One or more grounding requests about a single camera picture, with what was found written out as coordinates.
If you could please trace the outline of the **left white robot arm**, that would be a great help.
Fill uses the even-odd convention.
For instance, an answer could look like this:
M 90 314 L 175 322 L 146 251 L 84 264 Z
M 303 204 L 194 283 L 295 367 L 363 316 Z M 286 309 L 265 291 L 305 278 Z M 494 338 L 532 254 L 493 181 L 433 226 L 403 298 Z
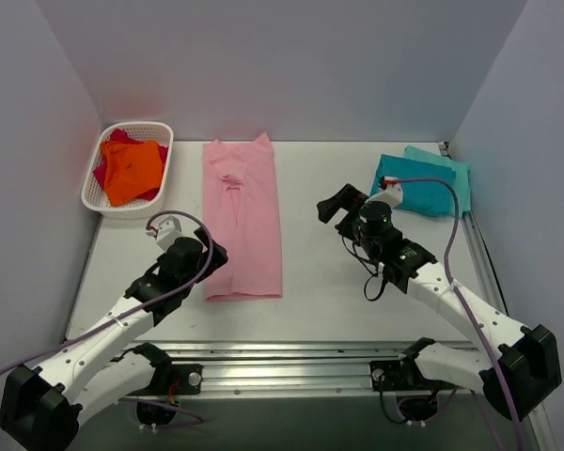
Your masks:
M 227 250 L 199 228 L 159 242 L 163 253 L 94 326 L 35 367 L 9 372 L 0 428 L 26 450 L 64 450 L 91 417 L 129 393 L 162 393 L 171 359 L 150 343 L 130 344 L 181 306 L 192 287 L 227 263 Z

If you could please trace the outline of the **pink t-shirt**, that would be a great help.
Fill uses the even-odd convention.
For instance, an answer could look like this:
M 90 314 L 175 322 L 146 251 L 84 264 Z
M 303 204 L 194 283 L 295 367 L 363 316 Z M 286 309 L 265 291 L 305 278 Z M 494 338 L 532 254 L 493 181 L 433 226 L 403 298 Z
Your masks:
M 203 146 L 203 223 L 228 262 L 204 283 L 212 302 L 280 298 L 282 243 L 274 147 L 250 142 Z

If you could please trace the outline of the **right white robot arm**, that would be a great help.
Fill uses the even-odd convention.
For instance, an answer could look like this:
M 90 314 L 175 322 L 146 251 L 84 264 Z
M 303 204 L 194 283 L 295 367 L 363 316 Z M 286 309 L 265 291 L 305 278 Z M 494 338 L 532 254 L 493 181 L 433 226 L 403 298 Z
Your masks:
M 524 420 L 562 383 L 555 335 L 492 307 L 450 275 L 446 261 L 405 238 L 391 220 L 401 199 L 395 181 L 374 196 L 347 184 L 317 205 L 324 224 L 345 210 L 335 228 L 365 252 L 363 262 L 375 267 L 383 286 L 422 302 L 475 347 L 456 350 L 422 337 L 400 354 L 401 381 L 413 388 L 426 381 L 466 388 L 484 395 L 505 418 Z

